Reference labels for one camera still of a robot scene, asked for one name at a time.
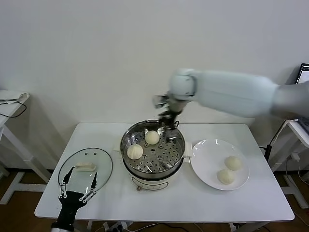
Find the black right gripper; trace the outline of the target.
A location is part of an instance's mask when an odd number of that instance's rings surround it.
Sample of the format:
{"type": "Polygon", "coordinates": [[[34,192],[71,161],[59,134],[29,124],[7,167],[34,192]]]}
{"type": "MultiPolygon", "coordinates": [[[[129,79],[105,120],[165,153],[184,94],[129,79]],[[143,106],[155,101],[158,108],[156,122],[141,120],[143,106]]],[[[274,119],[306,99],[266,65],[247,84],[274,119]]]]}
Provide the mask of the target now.
{"type": "Polygon", "coordinates": [[[165,128],[166,141],[177,139],[178,137],[177,127],[179,126],[179,121],[176,120],[172,124],[172,118],[176,118],[179,114],[181,114],[185,106],[186,106],[186,101],[169,100],[168,110],[158,115],[159,124],[163,125],[165,128]]]}

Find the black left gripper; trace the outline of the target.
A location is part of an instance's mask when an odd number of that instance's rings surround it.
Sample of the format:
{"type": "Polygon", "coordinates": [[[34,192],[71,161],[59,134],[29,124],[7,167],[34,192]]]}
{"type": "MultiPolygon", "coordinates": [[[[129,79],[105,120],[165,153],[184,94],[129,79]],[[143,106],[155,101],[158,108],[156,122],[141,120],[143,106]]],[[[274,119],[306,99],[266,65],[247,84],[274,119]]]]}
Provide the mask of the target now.
{"type": "Polygon", "coordinates": [[[74,167],[71,167],[70,170],[64,175],[62,181],[58,182],[58,187],[60,189],[58,198],[62,208],[57,220],[60,222],[74,222],[77,211],[84,207],[86,202],[93,198],[97,193],[97,172],[94,174],[90,188],[88,188],[84,195],[82,193],[71,190],[67,191],[67,184],[70,180],[73,170],[74,167]]]}

